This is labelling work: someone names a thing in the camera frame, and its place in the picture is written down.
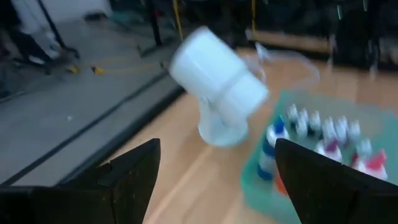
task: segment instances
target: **yellow cable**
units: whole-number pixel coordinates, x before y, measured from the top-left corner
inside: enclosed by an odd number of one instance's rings
[[[256,0],[251,0],[251,29],[253,33],[253,39],[257,37],[256,31]]]
[[[174,8],[174,14],[175,14],[175,21],[177,22],[178,34],[180,35],[181,41],[183,41],[184,37],[182,35],[180,14],[178,13],[178,0],[173,0],[173,8]]]

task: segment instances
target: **white stand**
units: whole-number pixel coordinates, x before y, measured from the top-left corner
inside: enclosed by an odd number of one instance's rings
[[[228,126],[215,113],[206,98],[199,99],[200,121],[198,130],[201,138],[210,145],[231,147],[243,142],[248,136],[248,123],[242,121],[237,126]]]

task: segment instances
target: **purple bottle cap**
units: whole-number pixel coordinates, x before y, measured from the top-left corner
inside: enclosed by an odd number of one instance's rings
[[[332,142],[330,142],[326,148],[325,151],[326,152],[335,152],[337,150],[338,147],[338,141],[337,139],[332,140]]]

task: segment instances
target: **white shoe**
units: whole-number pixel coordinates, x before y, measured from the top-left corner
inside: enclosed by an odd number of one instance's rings
[[[45,63],[42,59],[35,57],[35,56],[31,56],[31,55],[29,56],[29,60],[31,62],[39,64],[39,65],[43,65]]]
[[[56,50],[46,50],[45,53],[52,59],[57,59],[60,56],[60,52],[56,51]]]

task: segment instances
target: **black equipment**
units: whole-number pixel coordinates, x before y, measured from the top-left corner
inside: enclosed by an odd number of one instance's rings
[[[55,187],[0,188],[0,223],[141,224],[159,162],[151,139]]]
[[[286,139],[276,142],[280,176],[302,223],[395,223],[398,186]]]
[[[332,57],[336,65],[398,70],[398,5],[394,0],[253,0],[252,4],[257,31],[317,37],[331,47],[323,53],[295,49],[308,57]],[[289,49],[266,40],[263,44]]]

